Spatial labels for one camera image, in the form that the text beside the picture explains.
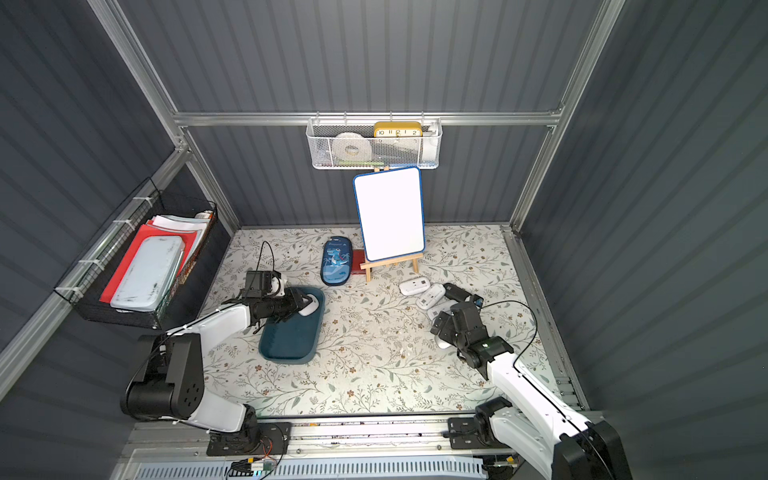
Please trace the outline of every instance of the metal rail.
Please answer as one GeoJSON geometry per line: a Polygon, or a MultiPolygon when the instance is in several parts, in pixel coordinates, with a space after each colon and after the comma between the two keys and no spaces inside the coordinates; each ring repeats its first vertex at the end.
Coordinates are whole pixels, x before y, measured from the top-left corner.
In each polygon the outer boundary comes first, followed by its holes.
{"type": "Polygon", "coordinates": [[[611,31],[614,29],[614,25],[616,25],[621,9],[624,7],[624,1],[604,0],[601,5],[598,16],[592,25],[587,42],[581,51],[581,55],[579,55],[574,71],[571,74],[571,79],[568,82],[568,87],[563,95],[560,121],[545,138],[545,142],[531,168],[528,179],[525,181],[522,194],[520,194],[517,205],[515,205],[512,218],[509,221],[515,232],[521,230],[528,212],[531,211],[536,194],[541,188],[541,184],[554,160],[554,156],[558,152],[576,107],[584,96],[584,91],[587,89],[587,84],[592,76],[594,67],[598,63],[600,54],[605,47],[608,37],[611,35],[611,31]]]}
{"type": "Polygon", "coordinates": [[[428,114],[418,112],[179,112],[173,114],[176,125],[180,127],[216,127],[216,126],[261,126],[261,127],[303,127],[310,118],[333,123],[375,124],[382,119],[435,121],[440,119],[443,125],[556,125],[560,114],[553,112],[445,112],[428,114]]]}
{"type": "Polygon", "coordinates": [[[541,338],[544,351],[547,353],[547,360],[552,367],[562,399],[575,410],[580,408],[589,410],[587,396],[581,389],[571,359],[565,350],[565,344],[558,331],[558,326],[554,322],[554,317],[544,296],[544,290],[541,289],[541,284],[538,282],[528,252],[525,251],[523,240],[515,235],[509,226],[502,227],[502,235],[507,243],[512,264],[515,265],[515,271],[518,273],[525,299],[531,309],[535,311],[538,321],[538,335],[541,338]]]}
{"type": "MultiPolygon", "coordinates": [[[[157,188],[165,188],[176,176],[178,171],[187,162],[190,152],[186,144],[179,146],[163,162],[163,165],[152,176],[152,181],[157,188]]],[[[136,198],[128,202],[123,211],[110,223],[109,227],[91,246],[90,249],[78,260],[91,260],[98,258],[109,245],[115,235],[122,228],[120,220],[128,220],[131,215],[144,202],[140,197],[148,197],[155,188],[151,182],[147,182],[135,195],[136,198]]],[[[88,263],[76,263],[71,272],[61,281],[58,288],[72,288],[80,282],[80,279],[91,268],[88,263]]],[[[51,338],[64,318],[69,315],[72,306],[57,293],[51,292],[40,308],[32,315],[21,331],[13,337],[11,342],[0,353],[0,400],[13,387],[18,377],[27,369],[32,360],[37,356],[43,345],[51,338]]]]}
{"type": "Polygon", "coordinates": [[[197,149],[190,135],[176,124],[174,114],[178,112],[178,109],[163,85],[160,75],[152,65],[147,52],[141,46],[141,42],[120,7],[120,3],[118,0],[88,0],[88,4],[128,66],[128,70],[131,71],[136,83],[139,84],[141,91],[144,92],[144,96],[168,133],[168,137],[176,145],[183,144],[186,146],[189,144],[192,147],[195,159],[190,164],[190,170],[200,185],[200,189],[206,195],[206,199],[216,203],[224,228],[230,232],[230,235],[233,235],[240,228],[237,214],[213,173],[211,173],[212,170],[205,161],[205,157],[197,149]]]}

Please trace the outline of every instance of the ventilation grille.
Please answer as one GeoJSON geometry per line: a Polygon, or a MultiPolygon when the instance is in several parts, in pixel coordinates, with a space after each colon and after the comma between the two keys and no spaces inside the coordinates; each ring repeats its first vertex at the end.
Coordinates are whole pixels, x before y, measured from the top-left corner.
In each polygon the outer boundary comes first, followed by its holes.
{"type": "MultiPolygon", "coordinates": [[[[221,479],[231,462],[146,463],[136,479],[221,479]]],[[[273,480],[310,478],[486,478],[482,460],[454,455],[378,458],[312,458],[283,460],[273,480]]]]}

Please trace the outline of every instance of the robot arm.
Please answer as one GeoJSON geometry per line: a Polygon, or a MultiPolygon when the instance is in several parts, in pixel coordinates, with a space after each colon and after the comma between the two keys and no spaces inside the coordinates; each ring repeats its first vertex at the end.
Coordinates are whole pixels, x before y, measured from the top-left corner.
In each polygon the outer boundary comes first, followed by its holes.
{"type": "Polygon", "coordinates": [[[212,430],[212,444],[227,445],[228,454],[250,451],[259,438],[253,407],[205,388],[203,355],[263,319],[277,322],[294,313],[307,316],[318,305],[314,296],[285,288],[278,272],[248,272],[246,287],[229,305],[164,335],[139,339],[138,368],[121,400],[123,413],[138,420],[173,420],[212,430]]]}
{"type": "Polygon", "coordinates": [[[528,370],[506,341],[488,336],[476,304],[457,303],[441,315],[433,331],[505,394],[475,410],[482,442],[509,445],[545,478],[632,478],[616,431],[574,411],[528,370]]]}

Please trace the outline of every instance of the clock face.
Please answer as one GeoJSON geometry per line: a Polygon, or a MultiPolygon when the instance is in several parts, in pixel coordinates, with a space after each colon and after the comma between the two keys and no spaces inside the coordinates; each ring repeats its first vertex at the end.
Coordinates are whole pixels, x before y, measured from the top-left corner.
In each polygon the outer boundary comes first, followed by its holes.
{"type": "Polygon", "coordinates": [[[377,137],[421,137],[422,132],[415,128],[380,128],[376,131],[377,137]]]}

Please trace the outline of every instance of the white mesh basket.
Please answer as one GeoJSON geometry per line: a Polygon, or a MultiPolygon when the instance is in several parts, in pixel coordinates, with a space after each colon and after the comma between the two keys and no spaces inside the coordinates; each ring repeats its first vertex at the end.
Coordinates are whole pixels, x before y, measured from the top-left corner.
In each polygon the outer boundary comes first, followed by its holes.
{"type": "Polygon", "coordinates": [[[373,125],[328,123],[312,118],[306,126],[312,166],[319,169],[437,168],[442,125],[422,125],[423,137],[373,138],[373,125]]]}

